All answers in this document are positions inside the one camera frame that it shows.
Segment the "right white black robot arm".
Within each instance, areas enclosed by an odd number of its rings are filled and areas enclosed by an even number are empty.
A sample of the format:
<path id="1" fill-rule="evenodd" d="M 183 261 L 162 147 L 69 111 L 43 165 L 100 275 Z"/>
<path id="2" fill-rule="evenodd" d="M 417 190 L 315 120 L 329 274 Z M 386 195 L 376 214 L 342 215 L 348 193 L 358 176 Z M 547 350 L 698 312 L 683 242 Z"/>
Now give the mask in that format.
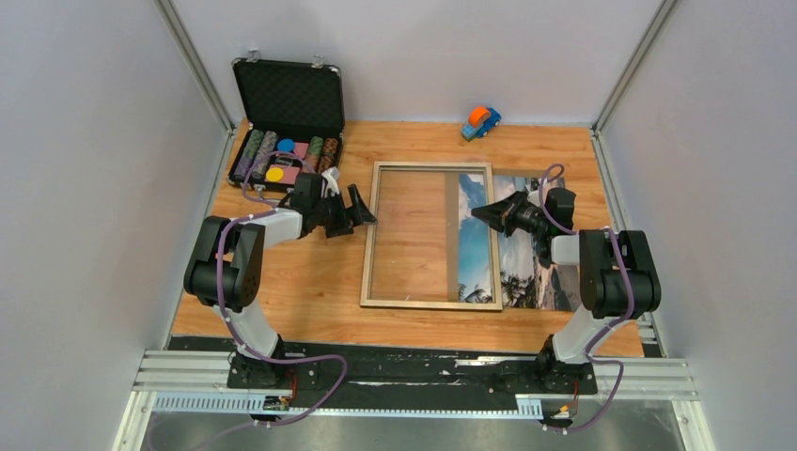
<path id="1" fill-rule="evenodd" d="M 575 193 L 554 187 L 539 196 L 533 202 L 529 192 L 517 191 L 472 211 L 504 236 L 517 230 L 530 234 L 543 262 L 573 266 L 579 276 L 579 308 L 546 338 L 534 360 L 504 368 L 505 381 L 514 392 L 592 394 L 595 351 L 625 323 L 659 307 L 661 284 L 644 232 L 574 231 Z"/>

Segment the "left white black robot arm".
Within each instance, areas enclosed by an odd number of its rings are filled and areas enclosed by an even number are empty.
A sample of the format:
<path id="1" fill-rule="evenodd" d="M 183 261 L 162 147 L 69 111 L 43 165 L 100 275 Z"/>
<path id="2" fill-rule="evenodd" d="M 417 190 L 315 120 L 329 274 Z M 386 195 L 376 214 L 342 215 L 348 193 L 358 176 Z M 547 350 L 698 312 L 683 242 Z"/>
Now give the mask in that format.
<path id="1" fill-rule="evenodd" d="M 376 224 L 356 185 L 345 204 L 336 171 L 301 174 L 277 207 L 238 218 L 205 218 L 195 241 L 183 289 L 210 307 L 233 336 L 237 356 L 252 365 L 252 376 L 266 388 L 287 378 L 290 360 L 284 342 L 256 301 L 266 250 L 297 241 L 316 228 L 328 238 L 350 235 Z"/>

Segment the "beach landscape photo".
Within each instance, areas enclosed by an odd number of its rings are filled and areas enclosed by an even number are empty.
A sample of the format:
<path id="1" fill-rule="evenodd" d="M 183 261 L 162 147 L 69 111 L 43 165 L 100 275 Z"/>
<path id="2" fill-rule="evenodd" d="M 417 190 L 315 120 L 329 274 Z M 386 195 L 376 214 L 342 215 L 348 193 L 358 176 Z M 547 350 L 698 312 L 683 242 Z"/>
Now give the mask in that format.
<path id="1" fill-rule="evenodd" d="M 572 312 L 581 304 L 578 270 L 573 266 L 546 266 L 538 256 L 541 244 L 516 231 L 497 237 L 497 257 L 491 256 L 490 230 L 471 210 L 487 203 L 484 176 L 456 174 L 447 182 L 457 197 L 457 223 L 448 232 L 449 297 L 458 303 L 499 301 L 508 308 Z"/>

